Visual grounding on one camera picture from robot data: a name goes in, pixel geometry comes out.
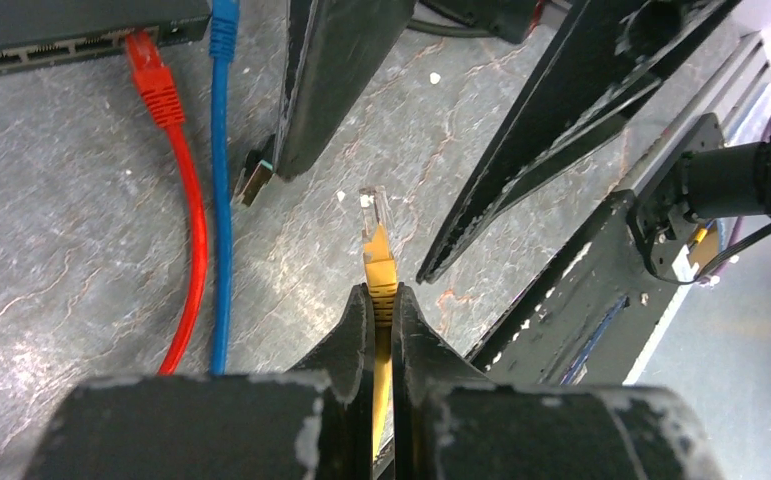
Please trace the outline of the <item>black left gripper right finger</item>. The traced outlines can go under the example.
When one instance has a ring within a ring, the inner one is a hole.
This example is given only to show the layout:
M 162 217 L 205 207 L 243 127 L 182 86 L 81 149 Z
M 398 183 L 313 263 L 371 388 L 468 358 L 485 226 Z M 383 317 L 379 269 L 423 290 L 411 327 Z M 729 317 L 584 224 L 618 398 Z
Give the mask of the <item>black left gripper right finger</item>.
M 498 384 L 427 324 L 413 290 L 393 306 L 398 479 L 719 479 L 705 430 L 674 392 Z

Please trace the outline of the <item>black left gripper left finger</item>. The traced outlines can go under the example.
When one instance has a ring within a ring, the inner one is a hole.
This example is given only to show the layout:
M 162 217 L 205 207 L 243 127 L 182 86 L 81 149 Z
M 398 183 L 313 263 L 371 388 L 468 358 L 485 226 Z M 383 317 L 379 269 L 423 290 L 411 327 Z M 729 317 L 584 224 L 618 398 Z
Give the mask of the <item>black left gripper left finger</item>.
M 368 479 L 373 306 L 349 291 L 338 324 L 283 372 L 112 376 L 56 409 L 28 479 Z

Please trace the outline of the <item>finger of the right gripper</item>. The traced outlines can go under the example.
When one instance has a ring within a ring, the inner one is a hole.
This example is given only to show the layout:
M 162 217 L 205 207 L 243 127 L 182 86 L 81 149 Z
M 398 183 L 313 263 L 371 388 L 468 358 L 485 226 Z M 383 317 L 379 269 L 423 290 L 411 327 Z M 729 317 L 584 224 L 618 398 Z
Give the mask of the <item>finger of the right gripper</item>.
M 433 283 L 500 214 L 612 141 L 734 1 L 576 1 L 416 275 Z
M 272 160 L 291 181 L 312 168 L 406 29 L 398 0 L 292 0 Z

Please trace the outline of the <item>black network switch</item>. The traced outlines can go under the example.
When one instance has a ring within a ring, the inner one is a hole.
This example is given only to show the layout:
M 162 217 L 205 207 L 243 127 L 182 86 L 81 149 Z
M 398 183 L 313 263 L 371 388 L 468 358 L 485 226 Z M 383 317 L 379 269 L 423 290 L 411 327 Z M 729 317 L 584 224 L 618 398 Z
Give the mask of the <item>black network switch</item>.
M 3 0 L 0 75 L 117 55 L 135 31 L 158 46 L 199 41 L 210 16 L 201 0 Z

